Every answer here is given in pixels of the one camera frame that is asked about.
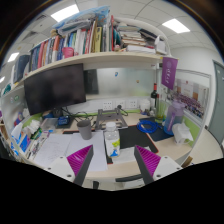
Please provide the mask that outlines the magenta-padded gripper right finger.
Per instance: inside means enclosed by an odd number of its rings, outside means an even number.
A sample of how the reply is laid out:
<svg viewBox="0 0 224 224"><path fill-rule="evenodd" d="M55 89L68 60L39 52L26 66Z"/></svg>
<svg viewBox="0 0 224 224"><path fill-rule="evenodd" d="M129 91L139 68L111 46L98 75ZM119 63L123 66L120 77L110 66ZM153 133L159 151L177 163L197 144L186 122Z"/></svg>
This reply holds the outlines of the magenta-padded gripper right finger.
<svg viewBox="0 0 224 224"><path fill-rule="evenodd" d="M134 147L134 156L145 185L182 169L182 167L169 156L160 157L138 145Z"/></svg>

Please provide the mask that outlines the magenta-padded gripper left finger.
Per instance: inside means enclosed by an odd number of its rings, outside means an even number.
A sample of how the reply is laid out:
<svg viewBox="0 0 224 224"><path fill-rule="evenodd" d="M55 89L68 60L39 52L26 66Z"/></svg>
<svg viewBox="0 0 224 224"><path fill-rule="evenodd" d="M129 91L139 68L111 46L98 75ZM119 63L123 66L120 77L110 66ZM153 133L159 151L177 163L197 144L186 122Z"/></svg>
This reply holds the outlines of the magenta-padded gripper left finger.
<svg viewBox="0 0 224 224"><path fill-rule="evenodd" d="M46 171L82 186L93 154L93 146L86 146L68 157L58 157L46 168Z"/></svg>

